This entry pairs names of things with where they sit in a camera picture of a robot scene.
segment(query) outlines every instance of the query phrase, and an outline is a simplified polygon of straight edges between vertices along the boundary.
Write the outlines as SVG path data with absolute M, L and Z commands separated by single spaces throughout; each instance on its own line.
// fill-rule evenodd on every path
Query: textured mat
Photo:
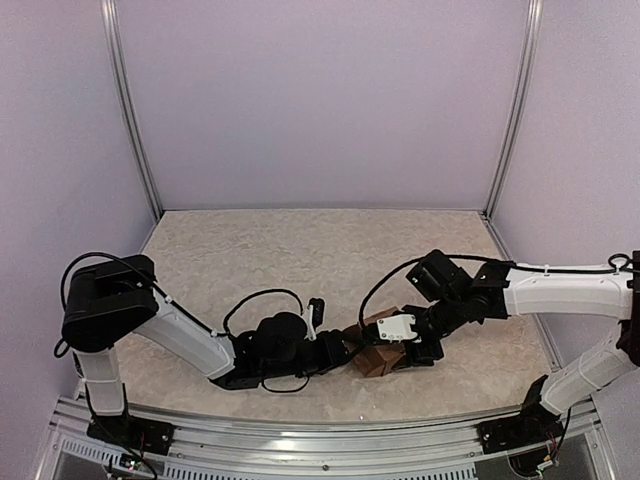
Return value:
M 476 213 L 416 210 L 233 210 L 168 212 L 145 253 L 160 284 L 208 325 L 262 288 L 293 289 L 303 301 L 326 301 L 321 328 L 354 323 L 363 296 L 394 266 L 433 248 L 496 256 Z M 471 272 L 477 268 L 465 263 Z M 402 274 L 371 300 L 369 313 L 424 304 Z M 231 330 L 249 329 L 292 300 L 249 302 Z M 262 389 L 226 392 L 161 347 L 139 336 L 117 345 L 134 403 L 190 413 L 282 421 L 381 421 L 440 417 L 519 404 L 548 367 L 533 321 L 514 318 L 467 325 L 443 341 L 433 368 L 365 379 L 351 366 L 297 394 Z M 302 380 L 268 381 L 292 388 Z

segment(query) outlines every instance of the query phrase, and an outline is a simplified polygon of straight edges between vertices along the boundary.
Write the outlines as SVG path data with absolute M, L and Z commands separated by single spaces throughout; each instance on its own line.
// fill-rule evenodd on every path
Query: white backdrop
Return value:
M 480 209 L 526 0 L 118 3 L 167 209 Z
M 0 479 L 35 478 L 60 395 L 58 285 L 77 255 L 140 251 L 153 226 L 100 3 L 0 2 Z

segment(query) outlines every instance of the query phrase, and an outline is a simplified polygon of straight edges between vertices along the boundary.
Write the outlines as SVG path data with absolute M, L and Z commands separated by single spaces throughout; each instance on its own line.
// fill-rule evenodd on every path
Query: black joint housing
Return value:
M 542 386 L 547 378 L 544 375 L 531 384 L 518 415 L 489 420 L 477 426 L 484 453 L 545 442 L 550 435 L 558 437 L 562 434 L 560 417 L 540 404 Z
M 463 291 L 471 284 L 467 272 L 440 250 L 429 252 L 406 278 L 429 302 Z
M 616 344 L 620 350 L 629 355 L 634 365 L 640 367 L 640 251 L 632 255 L 633 280 L 629 288 L 632 292 L 631 319 L 623 320 L 622 335 Z
M 93 353 L 110 348 L 158 311 L 148 286 L 148 279 L 155 278 L 153 261 L 144 255 L 123 260 L 145 278 L 115 261 L 80 268 L 71 277 L 62 338 L 73 349 Z
M 313 307 L 313 316 L 311 317 L 311 326 L 317 329 L 324 321 L 324 300 L 321 298 L 312 298 L 309 305 Z

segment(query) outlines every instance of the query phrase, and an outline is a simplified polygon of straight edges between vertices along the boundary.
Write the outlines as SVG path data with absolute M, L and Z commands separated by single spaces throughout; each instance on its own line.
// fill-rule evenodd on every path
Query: wire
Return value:
M 260 386 L 269 393 L 298 393 L 304 390 L 307 385 L 309 385 L 309 381 L 311 380 L 311 377 L 307 375 L 307 380 L 301 386 L 294 388 L 292 390 L 276 390 L 273 388 L 269 388 L 265 385 L 264 383 L 265 380 L 266 379 L 264 377 L 262 378 L 262 380 L 260 380 Z
M 62 349 L 62 351 L 60 351 L 60 347 L 62 345 L 64 345 L 64 348 Z M 64 341 L 64 338 L 61 338 L 60 340 L 58 340 L 58 343 L 56 343 L 56 346 L 53 348 L 53 356 L 55 358 L 62 358 L 68 352 L 69 352 L 69 344 Z
M 238 304 L 235 307 L 233 307 L 231 311 L 229 311 L 229 313 L 225 315 L 224 320 L 222 320 L 222 328 L 224 332 L 227 335 L 229 335 L 231 338 L 235 338 L 234 335 L 231 333 L 231 330 L 229 330 L 229 320 L 231 320 L 231 317 L 240 309 L 240 307 L 242 307 L 249 300 L 252 300 L 261 295 L 269 295 L 272 293 L 284 293 L 295 298 L 300 307 L 300 315 L 301 316 L 304 315 L 304 305 L 302 305 L 302 300 L 300 300 L 300 297 L 298 295 L 296 295 L 294 292 L 292 292 L 287 288 L 268 288 L 266 290 L 260 290 L 258 292 L 254 292 L 251 295 L 247 295 L 242 300 L 240 300 L 240 302 L 238 302 Z
M 355 343 L 356 348 L 354 348 L 351 352 L 349 352 L 349 355 L 347 356 L 347 360 L 343 363 L 343 365 L 347 365 L 348 363 L 350 363 L 351 360 L 353 360 L 358 355 L 360 355 L 362 351 L 367 347 L 367 345 L 364 342 L 353 342 L 351 340 L 347 340 L 347 341 L 351 343 Z
M 74 267 L 76 265 L 78 265 L 78 263 L 80 263 L 81 261 L 86 260 L 87 258 L 95 258 L 95 257 L 109 259 L 111 261 L 119 263 L 120 265 L 124 266 L 128 270 L 131 270 L 133 273 L 135 273 L 136 275 L 138 275 L 140 277 L 140 279 L 142 280 L 143 284 L 148 285 L 153 290 L 158 292 L 158 294 L 161 295 L 165 300 L 168 299 L 170 304 L 173 305 L 184 316 L 189 318 L 192 322 L 196 323 L 199 327 L 201 327 L 204 330 L 206 330 L 207 333 L 209 333 L 209 334 L 211 333 L 212 330 L 207 325 L 202 323 L 200 320 L 198 320 L 198 318 L 195 315 L 193 315 L 186 308 L 184 308 L 182 305 L 180 305 L 178 302 L 176 302 L 170 296 L 168 296 L 167 293 L 162 288 L 160 288 L 160 286 L 155 282 L 155 280 L 152 277 L 150 277 L 149 275 L 147 275 L 143 271 L 139 270 L 138 268 L 134 267 L 133 265 L 131 265 L 131 263 L 127 262 L 126 260 L 124 260 L 124 259 L 122 259 L 120 257 L 117 257 L 116 255 L 112 255 L 110 253 L 105 253 L 105 252 L 87 252 L 87 253 L 84 253 L 84 254 L 76 257 L 67 266 L 67 268 L 65 269 L 64 273 L 62 274 L 62 278 L 60 280 L 60 303 L 62 304 L 62 309 L 63 310 L 66 311 L 66 309 L 67 309 L 67 295 L 65 293 L 65 287 L 66 287 L 66 284 L 67 284 L 67 278 L 69 277 L 69 274 L 74 269 Z M 69 345 L 66 345 L 65 348 L 63 349 L 63 351 L 60 352 L 60 347 L 62 346 L 63 343 L 64 343 L 64 339 L 60 339 L 60 340 L 58 340 L 58 343 L 56 343 L 56 346 L 55 346 L 55 348 L 53 350 L 53 356 L 55 358 L 62 358 L 69 351 Z
M 95 422 L 95 424 L 98 425 L 100 429 L 107 434 L 107 436 L 111 439 L 111 441 L 115 445 L 126 450 L 126 452 L 129 455 L 134 457 L 136 460 L 139 460 L 140 462 L 142 462 L 142 464 L 144 464 L 144 466 L 149 469 L 149 472 L 151 473 L 151 475 L 153 475 L 153 480 L 158 480 L 158 472 L 156 472 L 156 469 L 153 468 L 153 466 L 142 456 L 142 454 L 136 453 L 133 449 L 124 445 L 102 424 L 102 422 L 98 419 L 98 414 L 95 412 L 95 410 L 93 409 L 93 406 L 91 405 L 91 397 L 89 395 L 89 389 L 85 390 L 85 394 L 87 397 L 87 406 L 89 407 L 89 412 L 91 412 L 91 419 Z
M 369 290 L 369 293 L 367 293 L 367 295 L 362 299 L 362 303 L 360 304 L 360 311 L 358 312 L 358 323 L 360 324 L 360 328 L 362 329 L 363 337 L 364 337 L 364 332 L 366 331 L 366 325 L 364 324 L 364 309 L 367 306 L 367 303 L 369 302 L 373 294 L 376 293 L 380 289 L 380 287 L 382 287 L 385 283 L 387 283 L 387 281 L 389 281 L 389 279 L 393 277 L 396 273 L 398 273 L 400 270 L 407 268 L 408 266 L 413 265 L 414 263 L 418 263 L 423 258 L 424 257 L 413 258 L 411 260 L 404 262 L 401 265 L 398 265 L 396 268 L 394 268 L 389 273 L 387 273 L 384 277 L 382 277 L 382 279 L 378 283 L 376 283 L 373 286 L 373 288 Z
M 554 460 L 560 454 L 560 448 L 562 448 L 562 444 L 564 443 L 564 438 L 567 435 L 567 430 L 569 430 L 569 422 L 571 421 L 571 408 L 567 410 L 567 421 L 564 424 L 564 429 L 562 430 L 562 436 L 560 437 L 560 441 L 558 442 L 558 446 L 556 448 L 555 455 L 552 457 Z
M 596 269 L 596 270 L 585 270 L 585 269 L 578 269 L 578 268 L 542 268 L 542 267 L 534 267 L 534 266 L 528 266 L 528 265 L 518 265 L 515 262 L 512 262 L 510 260 L 501 260 L 499 258 L 491 258 L 491 257 L 485 257 L 481 255 L 467 255 L 467 254 L 454 253 L 454 254 L 448 254 L 446 256 L 450 260 L 469 260 L 473 262 L 485 262 L 491 265 L 505 265 L 513 270 L 520 270 L 523 272 L 531 272 L 531 273 L 555 273 L 555 274 L 564 274 L 564 275 L 606 275 L 610 273 L 616 273 L 619 271 L 630 272 L 630 273 L 640 273 L 640 270 L 635 271 L 629 268 L 631 259 L 629 258 L 628 255 L 624 253 L 616 253 L 609 257 L 609 259 L 607 260 L 607 263 L 611 266 L 611 268 L 602 268 L 602 269 Z M 364 309 L 367 303 L 369 302 L 369 300 L 371 299 L 371 297 L 373 296 L 373 294 L 400 270 L 410 265 L 413 265 L 415 263 L 419 263 L 423 258 L 424 257 L 414 258 L 401 265 L 398 265 L 396 268 L 394 268 L 389 273 L 387 273 L 382 278 L 382 280 L 380 280 L 364 297 L 360 305 L 360 311 L 358 313 L 358 323 L 360 324 L 360 328 L 363 331 L 365 331 Z M 614 260 L 621 259 L 621 258 L 625 260 L 625 263 L 622 266 L 616 266 L 616 264 L 614 263 Z M 457 300 L 450 298 L 448 295 L 445 296 L 444 300 L 449 303 L 457 303 Z
M 549 456 L 553 458 L 556 455 L 556 452 L 558 451 L 558 442 L 556 442 L 556 437 L 554 437 L 551 432 L 549 432 L 547 436 L 549 437 L 549 440 L 551 441 L 551 446 L 553 447 L 553 450 L 550 452 Z
M 107 474 L 107 478 L 113 478 L 113 457 L 109 455 L 109 464 L 105 467 L 102 465 L 104 473 Z
M 512 457 L 507 456 L 507 464 L 509 465 L 509 468 L 511 469 L 513 474 L 516 475 L 518 478 L 523 478 L 524 480 L 531 480 L 532 478 L 540 478 L 540 475 L 538 474 L 538 472 L 527 473 L 527 472 L 516 470 L 516 466 L 512 463 L 512 460 L 513 460 Z

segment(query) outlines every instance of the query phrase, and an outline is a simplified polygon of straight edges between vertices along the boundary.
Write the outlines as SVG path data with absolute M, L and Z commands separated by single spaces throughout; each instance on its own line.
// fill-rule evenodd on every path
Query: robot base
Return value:
M 550 436 L 557 438 L 562 435 L 562 430 L 562 425 L 557 421 L 543 424 L 535 417 L 523 415 L 498 418 L 478 425 L 482 451 L 487 454 L 546 442 Z
M 117 417 L 95 416 L 87 435 L 131 450 L 167 455 L 174 430 L 170 423 L 132 417 L 125 412 Z

